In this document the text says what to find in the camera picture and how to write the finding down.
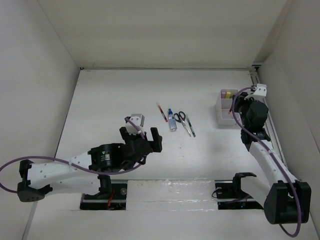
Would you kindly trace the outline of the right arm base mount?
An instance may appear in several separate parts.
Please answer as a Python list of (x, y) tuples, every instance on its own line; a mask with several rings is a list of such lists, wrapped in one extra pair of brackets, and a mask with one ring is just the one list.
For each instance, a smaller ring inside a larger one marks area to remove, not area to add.
[(242, 179), (256, 177), (251, 172), (238, 172), (232, 180), (215, 180), (211, 197), (217, 200), (218, 210), (262, 210), (263, 207), (241, 187)]

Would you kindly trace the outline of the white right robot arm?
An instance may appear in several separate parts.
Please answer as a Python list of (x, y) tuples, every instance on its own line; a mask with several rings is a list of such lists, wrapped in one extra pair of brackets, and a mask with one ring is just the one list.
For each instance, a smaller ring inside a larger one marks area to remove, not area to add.
[(191, 177), (215, 181), (212, 197), (220, 209), (257, 206), (272, 225), (304, 224), (309, 220), (311, 187), (293, 176), (274, 153), (263, 124), (268, 108), (242, 100), (233, 116), (241, 130), (205, 129), (193, 138), (176, 131), (165, 137), (157, 175), (168, 179)]

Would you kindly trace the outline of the black handled scissors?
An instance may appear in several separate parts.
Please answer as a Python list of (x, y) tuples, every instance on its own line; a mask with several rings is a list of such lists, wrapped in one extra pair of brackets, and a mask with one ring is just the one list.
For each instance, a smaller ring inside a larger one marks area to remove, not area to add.
[(181, 125), (183, 126), (184, 130), (187, 132), (187, 134), (189, 136), (191, 136), (190, 131), (187, 128), (187, 125), (185, 123), (186, 120), (186, 114), (183, 111), (179, 111), (177, 113), (174, 114), (174, 119), (176, 122), (181, 123)]

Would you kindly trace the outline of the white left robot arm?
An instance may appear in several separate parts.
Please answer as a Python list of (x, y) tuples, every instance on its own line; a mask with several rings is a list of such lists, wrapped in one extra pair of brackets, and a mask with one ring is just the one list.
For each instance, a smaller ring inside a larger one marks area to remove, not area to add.
[(153, 141), (145, 135), (130, 134), (125, 127), (119, 131), (123, 143), (93, 147), (65, 162), (22, 160), (19, 164), (22, 181), (17, 185), (19, 200), (37, 202), (48, 195), (62, 193), (110, 198), (113, 194), (111, 176), (145, 164), (147, 155), (156, 151)]

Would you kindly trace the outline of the blue spray bottle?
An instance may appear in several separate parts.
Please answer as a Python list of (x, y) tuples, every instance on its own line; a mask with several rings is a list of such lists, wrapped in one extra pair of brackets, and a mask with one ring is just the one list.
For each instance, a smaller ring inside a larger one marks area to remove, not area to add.
[(176, 119), (171, 108), (168, 109), (168, 124), (171, 132), (175, 132), (177, 130)]

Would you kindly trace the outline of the purple highlighter marker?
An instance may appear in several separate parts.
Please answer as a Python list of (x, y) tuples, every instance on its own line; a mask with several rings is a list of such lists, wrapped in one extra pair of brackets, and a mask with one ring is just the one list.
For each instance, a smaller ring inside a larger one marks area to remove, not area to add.
[(225, 99), (226, 98), (226, 92), (225, 91), (221, 91), (221, 98)]

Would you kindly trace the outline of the red pen with white cap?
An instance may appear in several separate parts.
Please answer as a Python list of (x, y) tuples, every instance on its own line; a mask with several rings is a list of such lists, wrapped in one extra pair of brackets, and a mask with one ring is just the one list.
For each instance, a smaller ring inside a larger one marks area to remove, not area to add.
[(165, 113), (164, 113), (164, 111), (163, 111), (163, 109), (162, 109), (161, 105), (160, 105), (158, 102), (156, 102), (156, 105), (157, 105), (157, 107), (158, 107), (158, 109), (159, 109), (159, 111), (160, 111), (160, 113), (161, 113), (162, 117), (164, 118), (164, 121), (165, 121), (166, 123), (168, 123), (168, 119), (167, 119), (167, 117), (166, 117), (166, 115), (165, 115)]

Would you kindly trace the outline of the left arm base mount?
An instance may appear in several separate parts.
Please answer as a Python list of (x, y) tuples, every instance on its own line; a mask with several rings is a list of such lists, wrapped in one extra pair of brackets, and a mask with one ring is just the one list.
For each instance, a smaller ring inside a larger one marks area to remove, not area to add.
[(82, 194), (79, 209), (83, 211), (124, 211), (127, 208), (127, 180), (99, 179), (98, 193)]

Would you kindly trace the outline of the green pen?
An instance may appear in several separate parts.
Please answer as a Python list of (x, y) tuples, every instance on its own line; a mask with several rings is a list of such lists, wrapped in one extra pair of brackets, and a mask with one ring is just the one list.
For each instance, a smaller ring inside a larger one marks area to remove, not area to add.
[(196, 134), (195, 134), (194, 128), (192, 126), (192, 123), (191, 123), (190, 118), (189, 118), (188, 115), (186, 115), (186, 120), (187, 120), (187, 123), (189, 125), (190, 130), (191, 130), (192, 136), (195, 138)]

